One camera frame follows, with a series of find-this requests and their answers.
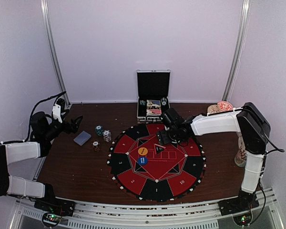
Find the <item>white wall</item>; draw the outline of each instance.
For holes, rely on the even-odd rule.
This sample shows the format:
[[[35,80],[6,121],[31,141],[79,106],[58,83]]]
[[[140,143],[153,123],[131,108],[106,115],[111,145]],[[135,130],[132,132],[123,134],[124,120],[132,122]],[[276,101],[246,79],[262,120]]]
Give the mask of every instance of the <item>white wall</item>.
[[[231,102],[252,101],[270,122],[271,139],[286,150],[286,0],[254,0]],[[286,152],[267,158],[263,183],[273,187],[286,220]]]
[[[49,1],[71,102],[135,102],[136,70],[170,69],[172,102],[217,102],[242,0]]]
[[[0,0],[0,141],[26,137],[35,103],[59,93],[39,0]],[[52,102],[37,110],[51,111]],[[38,164],[10,166],[12,175],[32,178]],[[6,228],[14,198],[0,197],[0,229]]]

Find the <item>brown wooden surface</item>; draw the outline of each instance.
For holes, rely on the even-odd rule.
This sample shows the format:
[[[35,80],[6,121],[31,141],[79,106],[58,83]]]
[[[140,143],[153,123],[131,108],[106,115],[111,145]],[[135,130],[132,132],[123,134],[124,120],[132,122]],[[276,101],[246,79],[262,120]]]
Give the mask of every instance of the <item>brown wooden surface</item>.
[[[171,104],[184,118],[205,113],[209,104]],[[95,126],[109,129],[114,139],[123,130],[137,124],[137,104],[74,104],[68,118],[84,115],[77,134],[86,131],[92,138],[83,146],[74,143],[77,134],[60,134],[53,143],[38,181],[52,184],[56,196],[106,204],[160,204],[140,201],[118,189],[107,167],[111,143],[95,133]],[[91,143],[98,140],[101,151],[94,152]],[[198,137],[204,147],[207,169],[200,185],[190,194],[172,203],[200,202],[236,196],[244,169],[234,163],[238,150],[235,133],[209,134]]]

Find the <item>robotic arm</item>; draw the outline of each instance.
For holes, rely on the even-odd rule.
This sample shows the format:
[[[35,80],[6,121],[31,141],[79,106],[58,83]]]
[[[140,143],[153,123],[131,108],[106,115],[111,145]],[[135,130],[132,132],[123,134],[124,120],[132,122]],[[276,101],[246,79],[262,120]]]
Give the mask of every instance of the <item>robotic arm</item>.
[[[265,168],[270,124],[253,103],[246,103],[230,112],[207,116],[201,114],[186,120],[170,108],[162,114],[161,119],[167,127],[157,134],[161,145],[211,133],[237,132],[241,135],[247,153],[244,180],[238,197],[222,200],[219,206],[222,215],[226,215],[248,210],[250,205],[258,205],[255,191]]]
[[[57,206],[54,210],[55,214],[72,215],[70,209],[73,208],[74,203],[57,199],[52,185],[11,176],[8,172],[8,165],[11,163],[47,156],[51,149],[51,141],[61,132],[70,134],[78,131],[83,116],[75,120],[71,119],[71,123],[64,121],[69,112],[64,107],[65,101],[58,99],[54,103],[52,115],[37,112],[30,117],[31,141],[0,143],[0,196],[11,195],[35,198],[39,200],[35,203],[36,208],[50,211],[53,206]]]

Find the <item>black cable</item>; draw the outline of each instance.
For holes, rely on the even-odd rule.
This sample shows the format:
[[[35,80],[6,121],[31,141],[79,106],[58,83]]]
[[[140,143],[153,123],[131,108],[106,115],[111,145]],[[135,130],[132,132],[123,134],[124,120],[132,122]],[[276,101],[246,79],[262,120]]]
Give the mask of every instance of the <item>black cable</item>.
[[[278,147],[270,140],[270,138],[267,136],[267,134],[265,133],[265,130],[264,130],[263,127],[262,127],[262,124],[263,124],[263,123],[261,123],[261,121],[259,120],[259,118],[256,116],[256,114],[255,114],[254,112],[252,112],[251,110],[246,109],[246,108],[236,109],[235,111],[243,111],[243,110],[245,110],[245,111],[247,111],[248,113],[250,113],[250,114],[254,117],[254,119],[261,124],[260,127],[261,127],[261,130],[263,131],[263,134],[264,134],[265,138],[266,138],[267,141],[270,143],[270,145],[272,145],[272,147],[274,148],[274,150],[270,150],[269,152],[267,152],[266,155],[267,155],[267,154],[270,154],[271,152],[275,152],[275,151],[284,153],[285,150],[278,148]]]
[[[59,98],[59,97],[61,97],[62,95],[64,95],[65,93],[66,93],[66,92],[64,91],[64,92],[61,92],[61,93],[59,93],[59,94],[50,96],[49,98],[40,100],[38,103],[35,104],[35,106],[34,106],[32,112],[31,112],[31,114],[30,114],[28,135],[27,135],[27,138],[24,140],[24,142],[27,142],[28,139],[29,139],[29,137],[30,137],[30,130],[31,130],[30,121],[31,121],[31,119],[32,119],[32,116],[33,116],[33,114],[34,114],[34,111],[35,111],[36,107],[37,107],[39,104],[41,104],[41,103],[43,103],[43,102],[46,102],[46,101],[48,101],[48,100],[51,100],[51,99],[54,99],[54,98]]]
[[[261,216],[261,214],[262,214],[262,212],[263,212],[263,210],[264,210],[264,208],[266,206],[266,195],[265,195],[264,189],[263,189],[262,184],[261,184],[260,181],[258,182],[258,185],[259,185],[259,187],[260,187],[260,189],[261,189],[261,191],[262,191],[262,193],[264,195],[264,204],[263,204],[262,210],[259,212],[257,217],[252,222],[250,222],[249,225],[252,225],[254,222],[257,221],[257,219]]]
[[[281,153],[284,153],[284,152],[285,152],[285,150],[279,149],[279,148],[269,139],[269,137],[268,137],[267,135],[265,135],[265,137],[267,138],[267,140],[268,140],[268,142],[270,143],[270,145],[272,145],[273,148],[275,149],[275,150],[270,150],[267,154],[269,154],[270,152],[274,152],[274,151],[279,151],[279,152],[281,152]]]

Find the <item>blue chip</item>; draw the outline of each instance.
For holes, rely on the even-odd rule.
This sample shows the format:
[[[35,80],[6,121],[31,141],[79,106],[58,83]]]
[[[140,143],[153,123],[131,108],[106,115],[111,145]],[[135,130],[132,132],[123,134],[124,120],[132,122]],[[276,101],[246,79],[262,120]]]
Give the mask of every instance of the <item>blue chip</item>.
[[[141,157],[139,157],[139,159],[138,159],[138,163],[139,163],[139,165],[141,165],[141,166],[146,165],[147,162],[148,162],[148,160],[147,160],[147,158],[144,157],[144,156],[141,156]]]

